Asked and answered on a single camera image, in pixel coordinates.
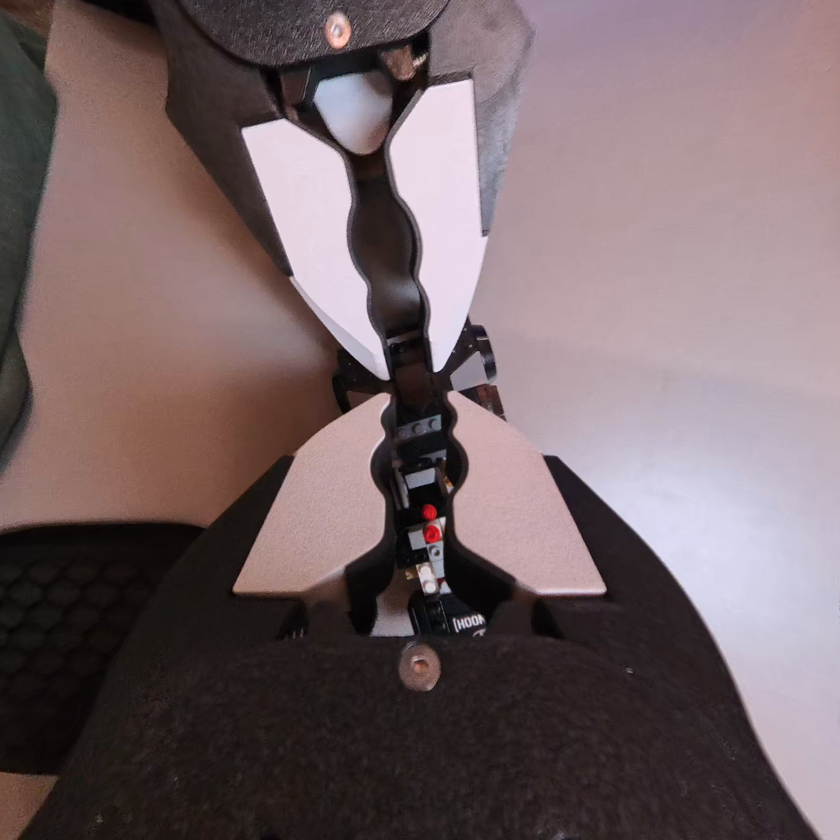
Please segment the person's green garment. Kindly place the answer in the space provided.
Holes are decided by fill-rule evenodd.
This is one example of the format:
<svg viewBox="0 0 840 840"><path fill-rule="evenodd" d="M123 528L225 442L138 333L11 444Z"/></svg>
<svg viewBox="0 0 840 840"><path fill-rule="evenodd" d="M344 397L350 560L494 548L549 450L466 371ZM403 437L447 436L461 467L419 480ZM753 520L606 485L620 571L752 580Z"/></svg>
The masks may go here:
<svg viewBox="0 0 840 840"><path fill-rule="evenodd" d="M1 459L12 456L28 411L30 380L18 335L30 251L56 128L45 73L46 40L1 13Z"/></svg>

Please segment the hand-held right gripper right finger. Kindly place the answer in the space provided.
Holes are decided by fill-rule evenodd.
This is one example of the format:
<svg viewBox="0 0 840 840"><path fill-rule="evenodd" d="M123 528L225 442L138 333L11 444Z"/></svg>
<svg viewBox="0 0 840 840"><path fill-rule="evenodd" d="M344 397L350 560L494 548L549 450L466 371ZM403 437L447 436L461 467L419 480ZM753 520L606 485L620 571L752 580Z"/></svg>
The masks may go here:
<svg viewBox="0 0 840 840"><path fill-rule="evenodd" d="M606 584L543 456L507 421L457 392L454 439L465 476L450 524L457 543L537 596L602 596Z"/></svg>

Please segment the lego car model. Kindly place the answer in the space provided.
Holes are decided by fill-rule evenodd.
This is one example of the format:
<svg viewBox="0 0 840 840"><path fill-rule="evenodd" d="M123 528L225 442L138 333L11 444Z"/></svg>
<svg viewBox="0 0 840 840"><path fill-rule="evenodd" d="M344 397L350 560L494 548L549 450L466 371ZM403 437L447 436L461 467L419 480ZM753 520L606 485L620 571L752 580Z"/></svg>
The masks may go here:
<svg viewBox="0 0 840 840"><path fill-rule="evenodd" d="M448 442L454 415L445 407L449 392L467 396L504 418L495 385L497 365L487 331L465 321L444 369L420 372L416 332L397 335L389 350L398 373L389 430L388 466L377 456L378 476L391 499L394 571L410 585L406 613L412 633L480 636L486 618L459 600L445 578L445 509L460 474L459 456Z"/></svg>

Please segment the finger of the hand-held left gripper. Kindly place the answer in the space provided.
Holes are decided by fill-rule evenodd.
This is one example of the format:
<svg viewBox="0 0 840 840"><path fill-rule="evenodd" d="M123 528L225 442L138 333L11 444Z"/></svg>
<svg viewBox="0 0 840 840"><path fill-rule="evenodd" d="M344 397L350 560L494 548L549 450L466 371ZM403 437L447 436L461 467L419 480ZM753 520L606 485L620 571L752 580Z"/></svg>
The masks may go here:
<svg viewBox="0 0 840 840"><path fill-rule="evenodd" d="M356 361L390 379L369 312L370 288L350 251L354 195L346 159L287 119L244 128L259 187L301 298Z"/></svg>
<svg viewBox="0 0 840 840"><path fill-rule="evenodd" d="M465 325L487 249L471 79L413 95L387 141L396 193L416 231L416 280L426 302L434 371Z"/></svg>

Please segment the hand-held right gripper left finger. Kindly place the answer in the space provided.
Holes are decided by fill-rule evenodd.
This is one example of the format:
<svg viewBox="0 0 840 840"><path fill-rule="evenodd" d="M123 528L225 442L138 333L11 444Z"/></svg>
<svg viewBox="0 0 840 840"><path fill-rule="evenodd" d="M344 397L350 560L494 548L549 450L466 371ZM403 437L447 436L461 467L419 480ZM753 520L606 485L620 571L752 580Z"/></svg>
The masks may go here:
<svg viewBox="0 0 840 840"><path fill-rule="evenodd" d="M385 440L382 393L332 421L294 454L234 583L237 596L347 602L347 568L385 536L385 496L373 476Z"/></svg>

